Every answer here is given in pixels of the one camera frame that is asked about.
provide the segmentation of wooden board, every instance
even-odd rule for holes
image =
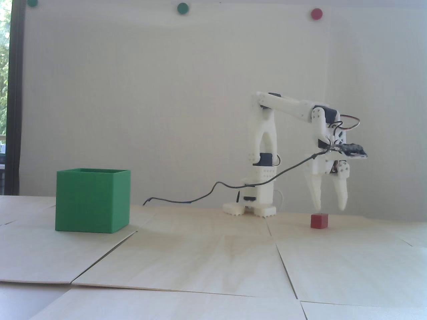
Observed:
[[[55,210],[56,206],[41,209],[36,213],[22,217],[11,224],[3,225],[5,229],[10,227],[43,227],[46,229],[55,229]]]
[[[74,288],[32,320],[305,320],[299,302],[221,294]]]
[[[264,236],[184,236],[144,230],[73,283],[294,297],[276,245]]]
[[[0,225],[35,216],[55,204],[55,197],[0,195]]]
[[[155,214],[154,210],[147,210],[148,207],[131,205],[129,224],[137,227],[145,225]]]
[[[382,308],[301,302],[307,320],[425,320],[427,308]]]
[[[71,285],[0,282],[0,319],[27,320],[70,288]]]
[[[26,221],[0,232],[0,281],[70,283],[135,232],[133,226],[113,234],[59,232],[51,220]]]
[[[427,222],[373,221],[412,246],[427,247]]]
[[[310,214],[278,213],[266,221],[275,239],[288,242],[407,245],[399,237],[362,216],[329,215],[328,228],[322,230],[310,228]]]
[[[278,241],[302,301],[381,307],[427,306],[427,249]]]
[[[270,236],[264,218],[251,214],[228,215],[221,209],[144,207],[155,213],[144,226],[156,232],[201,235]]]

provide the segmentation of black cable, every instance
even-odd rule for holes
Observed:
[[[150,202],[151,200],[166,201],[166,202],[170,202],[170,203],[173,203],[173,204],[190,204],[190,203],[193,203],[193,202],[199,201],[199,200],[201,200],[201,199],[203,199],[203,198],[205,198],[205,197],[209,196],[212,192],[214,192],[214,189],[215,189],[215,187],[216,187],[216,185],[217,185],[217,184],[222,184],[223,186],[226,186],[227,188],[230,188],[230,189],[242,189],[242,188],[246,188],[246,187],[262,186],[262,185],[264,185],[264,184],[267,184],[267,183],[269,183],[269,182],[273,181],[275,178],[280,177],[283,173],[286,173],[286,172],[288,172],[288,171],[290,171],[290,170],[292,170],[292,169],[294,169],[294,168],[296,168],[296,167],[300,166],[301,164],[303,164],[303,163],[307,162],[307,161],[308,161],[308,160],[310,160],[310,159],[315,159],[317,156],[319,156],[319,155],[321,155],[321,154],[325,154],[325,153],[327,153],[328,151],[329,151],[329,149],[328,149],[328,150],[326,150],[326,151],[322,151],[322,152],[314,153],[314,154],[312,154],[311,156],[309,156],[307,159],[304,159],[304,160],[302,160],[301,162],[297,163],[296,165],[294,165],[294,166],[292,166],[292,167],[289,167],[289,168],[287,168],[287,169],[285,169],[285,170],[281,171],[280,173],[278,173],[277,175],[275,175],[273,178],[271,178],[271,179],[269,179],[269,180],[267,180],[267,181],[264,181],[264,182],[260,182],[260,183],[253,183],[253,184],[245,184],[245,185],[243,185],[243,186],[230,186],[230,185],[228,185],[228,184],[226,184],[226,183],[224,183],[224,182],[222,182],[222,181],[217,181],[217,182],[215,182],[215,184],[213,185],[212,189],[211,189],[207,194],[205,194],[205,195],[203,195],[203,196],[201,196],[201,197],[199,197],[199,198],[197,198],[197,199],[190,200],[190,201],[175,201],[175,200],[168,200],[168,199],[163,199],[163,198],[151,197],[151,198],[148,198],[147,200],[145,200],[145,202],[144,202],[143,206],[145,206],[145,204],[146,204],[147,202]]]
[[[334,137],[335,137],[336,130],[337,130],[338,128],[342,129],[340,126],[344,124],[344,122],[342,122],[341,120],[340,120],[340,121],[335,121],[335,122],[333,122],[333,123],[331,123],[331,124],[329,125],[329,128],[330,128],[332,125],[336,124],[336,123],[339,123],[339,125],[336,125],[335,129],[333,130],[333,136],[334,136]]]
[[[280,158],[280,156],[279,156],[279,155],[277,155],[277,158],[279,159],[279,164],[278,164],[278,165],[273,165],[273,166],[275,166],[275,167],[280,166],[280,164],[282,163],[282,159]]]

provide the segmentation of cable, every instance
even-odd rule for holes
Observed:
[[[273,166],[275,166],[275,167],[280,166],[280,164],[282,163],[282,159],[280,158],[280,156],[279,156],[279,155],[277,155],[277,158],[279,158],[279,164],[276,164],[276,165],[274,165],[274,164],[273,164]]]
[[[335,136],[336,130],[337,130],[338,128],[342,129],[342,128],[340,127],[340,125],[342,125],[344,122],[343,122],[343,121],[341,121],[341,120],[339,120],[339,121],[335,121],[335,122],[332,122],[332,123],[329,125],[329,128],[330,128],[332,125],[336,124],[336,123],[339,123],[339,125],[336,125],[335,129],[333,130],[333,134],[332,134],[333,136]]]
[[[173,204],[190,204],[190,203],[199,201],[199,200],[201,200],[201,199],[206,198],[207,196],[209,196],[212,192],[214,192],[214,189],[215,189],[215,187],[216,187],[217,184],[222,184],[223,186],[226,186],[227,188],[230,188],[230,189],[242,189],[242,188],[246,188],[246,187],[262,186],[264,184],[272,182],[275,178],[280,177],[283,173],[286,173],[286,172],[288,172],[288,171],[290,171],[290,170],[292,170],[292,169],[300,166],[301,164],[307,162],[308,160],[315,159],[317,156],[319,156],[321,154],[325,154],[325,153],[327,153],[329,151],[330,151],[330,149],[327,149],[327,150],[322,151],[322,152],[314,153],[311,156],[309,156],[307,159],[304,159],[301,162],[295,164],[294,166],[289,167],[289,168],[281,171],[280,173],[278,173],[277,175],[275,175],[273,178],[271,178],[271,179],[269,179],[267,181],[264,181],[264,182],[253,183],[253,184],[245,184],[243,186],[230,186],[230,185],[228,185],[228,184],[226,184],[226,183],[224,183],[222,181],[217,181],[217,182],[215,182],[215,184],[213,185],[212,189],[207,194],[205,194],[205,195],[203,195],[203,196],[201,196],[201,197],[199,197],[197,199],[190,200],[190,201],[175,201],[175,200],[168,200],[168,199],[163,199],[163,198],[151,197],[151,198],[148,198],[147,200],[145,200],[143,206],[145,206],[145,204],[147,202],[150,202],[151,200],[160,200],[160,201],[170,202],[170,203],[173,203]]]
[[[342,130],[351,130],[351,129],[356,128],[360,124],[360,119],[355,117],[355,116],[349,116],[347,114],[342,114],[341,117],[350,118],[350,119],[354,119],[357,121],[357,123],[355,125],[352,125],[351,127],[348,127],[348,128],[340,127]]]

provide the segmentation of green dot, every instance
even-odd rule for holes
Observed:
[[[38,5],[38,0],[27,0],[27,4],[28,4],[28,6],[30,6],[31,8],[37,7],[37,5]]]
[[[189,8],[188,8],[188,4],[186,4],[186,3],[184,3],[184,2],[181,2],[180,4],[178,4],[177,9],[178,9],[178,12],[179,12],[180,14],[184,15],[184,14],[186,14],[186,13],[188,12],[188,10],[189,10]]]

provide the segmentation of red dot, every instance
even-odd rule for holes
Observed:
[[[320,8],[313,9],[311,12],[311,17],[313,20],[319,20],[323,16],[323,11]]]

